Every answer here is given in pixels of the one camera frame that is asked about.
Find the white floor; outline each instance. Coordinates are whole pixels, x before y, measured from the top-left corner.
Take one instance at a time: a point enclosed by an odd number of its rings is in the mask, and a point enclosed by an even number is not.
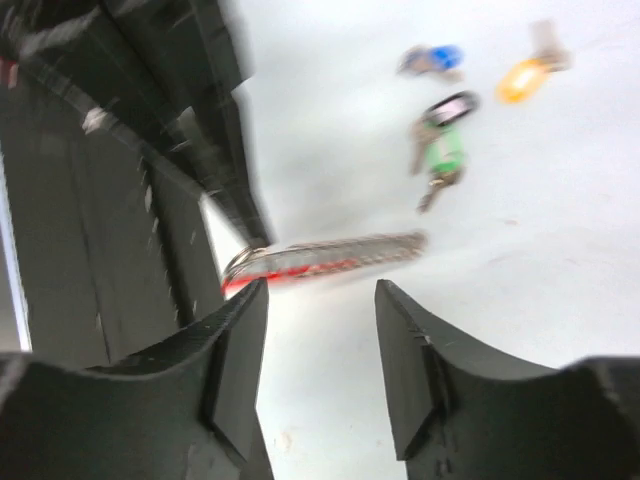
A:
[[[274,288],[258,410],[277,480],[400,480],[374,318],[377,278],[481,340],[550,366],[640,353],[637,0],[238,0],[257,192],[278,246],[422,228],[410,265]],[[494,89],[552,17],[575,65],[527,103]],[[457,44],[466,81],[395,75]],[[407,129],[470,89],[463,183],[423,216]],[[210,212],[213,224],[223,220]],[[223,266],[240,248],[215,227]]]

